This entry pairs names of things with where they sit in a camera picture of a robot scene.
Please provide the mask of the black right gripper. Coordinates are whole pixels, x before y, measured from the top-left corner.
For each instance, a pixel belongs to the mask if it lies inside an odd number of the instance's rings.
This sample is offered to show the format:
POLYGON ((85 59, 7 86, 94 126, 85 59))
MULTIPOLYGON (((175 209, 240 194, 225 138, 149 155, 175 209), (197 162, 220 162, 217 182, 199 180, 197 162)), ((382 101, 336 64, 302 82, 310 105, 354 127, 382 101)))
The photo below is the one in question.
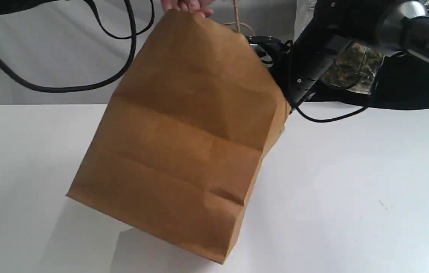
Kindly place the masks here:
POLYGON ((342 30, 352 0, 318 0, 313 18, 296 41, 269 36, 247 36, 264 61, 292 110, 306 100, 310 89, 334 61, 353 44, 342 30))

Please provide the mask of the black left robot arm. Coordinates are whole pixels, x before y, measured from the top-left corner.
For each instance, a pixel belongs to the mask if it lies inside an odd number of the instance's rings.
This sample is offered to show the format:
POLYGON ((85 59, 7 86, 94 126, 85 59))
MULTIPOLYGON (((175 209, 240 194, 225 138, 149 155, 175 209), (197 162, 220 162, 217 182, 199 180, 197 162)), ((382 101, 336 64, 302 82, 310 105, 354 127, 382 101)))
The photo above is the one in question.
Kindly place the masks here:
POLYGON ((54 0, 0 0, 0 15, 26 11, 54 0))

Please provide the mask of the person's right hand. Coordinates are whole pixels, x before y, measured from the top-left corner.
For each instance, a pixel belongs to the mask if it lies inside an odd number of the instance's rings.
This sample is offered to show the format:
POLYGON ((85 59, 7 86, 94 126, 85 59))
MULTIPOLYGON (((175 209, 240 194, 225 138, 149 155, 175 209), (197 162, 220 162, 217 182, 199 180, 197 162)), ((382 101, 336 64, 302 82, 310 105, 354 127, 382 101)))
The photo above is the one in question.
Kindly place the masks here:
POLYGON ((213 14, 213 9, 210 7, 213 2, 215 0, 161 0, 161 7, 164 11, 171 9, 189 11, 208 18, 213 14))

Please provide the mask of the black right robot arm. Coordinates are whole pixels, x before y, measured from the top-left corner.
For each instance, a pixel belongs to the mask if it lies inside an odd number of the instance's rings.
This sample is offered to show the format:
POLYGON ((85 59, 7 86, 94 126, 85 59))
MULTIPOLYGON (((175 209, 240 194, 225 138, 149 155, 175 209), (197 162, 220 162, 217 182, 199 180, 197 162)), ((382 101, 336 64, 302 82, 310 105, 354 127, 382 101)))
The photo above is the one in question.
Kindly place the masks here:
POLYGON ((316 82, 355 43, 429 63, 429 15, 415 0, 318 0, 293 44, 268 36, 246 39, 272 59, 269 72, 292 109, 315 95, 316 82))

